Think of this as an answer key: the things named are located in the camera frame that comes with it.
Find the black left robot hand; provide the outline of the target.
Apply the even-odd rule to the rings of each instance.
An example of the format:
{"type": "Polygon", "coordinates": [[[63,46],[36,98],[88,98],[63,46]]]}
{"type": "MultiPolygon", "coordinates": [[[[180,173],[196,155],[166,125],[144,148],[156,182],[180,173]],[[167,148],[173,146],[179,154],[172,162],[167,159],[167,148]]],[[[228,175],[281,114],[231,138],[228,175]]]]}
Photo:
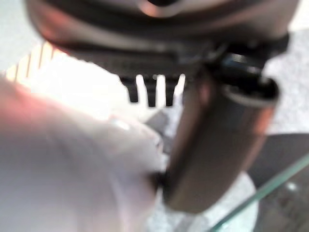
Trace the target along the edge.
{"type": "Polygon", "coordinates": [[[265,64],[284,53],[296,0],[28,0],[30,21],[59,50],[119,76],[137,102],[143,76],[155,105],[156,75],[166,104],[185,75],[184,106],[165,203],[199,213],[212,206],[263,147],[279,101],[265,64]]]}

